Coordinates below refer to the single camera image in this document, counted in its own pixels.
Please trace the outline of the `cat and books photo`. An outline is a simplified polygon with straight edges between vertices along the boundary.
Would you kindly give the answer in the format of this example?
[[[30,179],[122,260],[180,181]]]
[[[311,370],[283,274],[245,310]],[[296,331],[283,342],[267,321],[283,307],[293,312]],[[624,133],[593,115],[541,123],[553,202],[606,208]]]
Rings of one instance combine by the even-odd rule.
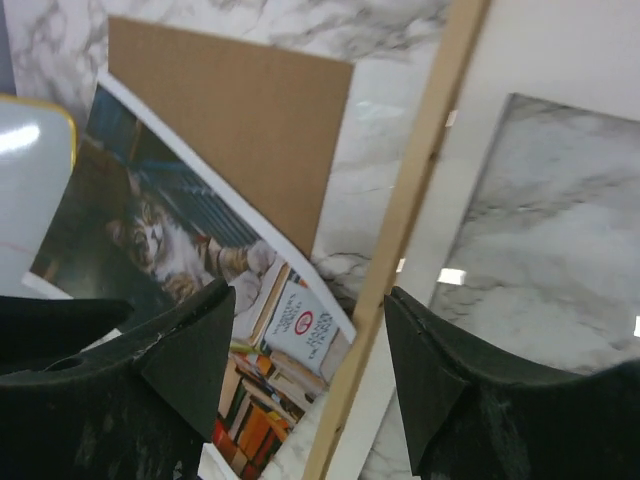
[[[114,76],[88,124],[26,286],[118,298],[144,320],[213,281],[235,291],[212,441],[256,479],[323,394],[356,331],[308,260]]]

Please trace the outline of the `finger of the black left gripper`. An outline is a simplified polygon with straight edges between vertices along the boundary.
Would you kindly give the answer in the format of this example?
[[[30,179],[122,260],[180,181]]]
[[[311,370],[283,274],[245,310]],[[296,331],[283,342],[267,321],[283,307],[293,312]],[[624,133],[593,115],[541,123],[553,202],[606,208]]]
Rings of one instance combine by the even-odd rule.
[[[126,321],[123,300],[1,298],[1,363],[17,365],[71,355]]]

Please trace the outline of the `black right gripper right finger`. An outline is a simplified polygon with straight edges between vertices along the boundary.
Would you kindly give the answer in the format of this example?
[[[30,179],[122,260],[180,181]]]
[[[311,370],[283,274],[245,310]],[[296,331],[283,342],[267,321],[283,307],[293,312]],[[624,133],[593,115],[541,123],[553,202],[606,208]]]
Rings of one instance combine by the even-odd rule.
[[[591,375],[506,352],[401,288],[384,299],[410,468],[423,479],[635,479],[639,364]]]

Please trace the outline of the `light wooden picture frame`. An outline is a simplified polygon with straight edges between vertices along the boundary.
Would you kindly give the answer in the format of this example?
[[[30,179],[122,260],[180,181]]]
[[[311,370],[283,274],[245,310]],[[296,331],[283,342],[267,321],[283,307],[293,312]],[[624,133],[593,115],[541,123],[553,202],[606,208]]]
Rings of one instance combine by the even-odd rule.
[[[304,479],[325,479],[375,347],[382,343],[383,297],[409,238],[436,157],[446,121],[456,105],[489,1],[454,1],[425,84],[413,130],[385,212],[380,235],[360,292],[353,320],[358,336],[331,384],[311,447]]]

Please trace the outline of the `brown frame backing board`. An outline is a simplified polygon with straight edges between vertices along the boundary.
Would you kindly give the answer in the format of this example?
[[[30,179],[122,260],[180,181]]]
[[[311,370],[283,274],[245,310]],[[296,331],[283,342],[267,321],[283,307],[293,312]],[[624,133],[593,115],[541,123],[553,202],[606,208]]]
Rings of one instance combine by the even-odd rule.
[[[351,64],[113,16],[108,69],[311,253]]]

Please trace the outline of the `white mat passe-partout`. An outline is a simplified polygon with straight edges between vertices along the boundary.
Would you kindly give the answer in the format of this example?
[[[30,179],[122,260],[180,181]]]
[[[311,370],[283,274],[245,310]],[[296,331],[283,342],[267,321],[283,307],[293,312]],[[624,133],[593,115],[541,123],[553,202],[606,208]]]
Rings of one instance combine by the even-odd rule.
[[[491,5],[455,120],[393,286],[434,314],[432,295],[482,173],[502,109],[512,94],[639,125],[638,3],[496,1]],[[386,323],[383,335],[384,357],[391,369],[380,384],[394,388],[399,407]]]

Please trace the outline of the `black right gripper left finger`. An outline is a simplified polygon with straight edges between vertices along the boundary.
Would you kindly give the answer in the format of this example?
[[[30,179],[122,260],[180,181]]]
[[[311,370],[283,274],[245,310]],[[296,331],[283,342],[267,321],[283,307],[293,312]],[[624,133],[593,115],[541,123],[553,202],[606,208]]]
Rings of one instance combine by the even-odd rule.
[[[235,292],[215,281],[119,336],[1,363],[5,479],[194,479],[214,431]]]

